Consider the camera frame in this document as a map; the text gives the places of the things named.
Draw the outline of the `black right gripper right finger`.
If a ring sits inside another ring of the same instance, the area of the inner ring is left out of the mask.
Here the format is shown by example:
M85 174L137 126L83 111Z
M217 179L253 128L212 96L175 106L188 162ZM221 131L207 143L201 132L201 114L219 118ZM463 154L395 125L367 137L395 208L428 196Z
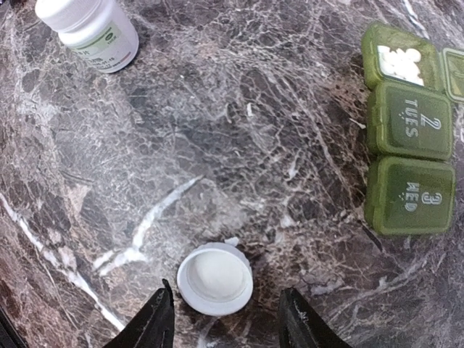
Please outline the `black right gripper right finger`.
M293 287L280 293L278 338L279 347L351 348Z

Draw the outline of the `green weekly pill organizer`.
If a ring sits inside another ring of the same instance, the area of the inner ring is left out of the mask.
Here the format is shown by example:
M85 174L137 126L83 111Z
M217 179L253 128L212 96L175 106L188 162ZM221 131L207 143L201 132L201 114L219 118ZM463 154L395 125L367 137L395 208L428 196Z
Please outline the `green weekly pill organizer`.
M425 86L384 75L377 46L417 49ZM362 37L365 82L370 89L369 167L365 220L385 236L445 232L451 225L456 174L453 106L463 101L463 51L438 50L429 40L382 22Z

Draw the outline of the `white pill bottle cap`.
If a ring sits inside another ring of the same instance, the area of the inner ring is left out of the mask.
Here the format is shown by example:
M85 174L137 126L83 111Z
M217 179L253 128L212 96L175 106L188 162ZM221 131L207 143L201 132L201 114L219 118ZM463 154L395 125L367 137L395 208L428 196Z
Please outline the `white pill bottle cap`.
M244 308L254 289L244 253L226 243L208 243L180 264L177 286L189 307L203 315L223 317Z

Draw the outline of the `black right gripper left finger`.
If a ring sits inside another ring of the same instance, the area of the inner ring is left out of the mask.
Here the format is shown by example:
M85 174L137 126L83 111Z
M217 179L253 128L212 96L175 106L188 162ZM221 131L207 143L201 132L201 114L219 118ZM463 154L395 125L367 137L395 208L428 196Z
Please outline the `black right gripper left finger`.
M173 348L175 306L168 280L155 291L128 325L104 348Z

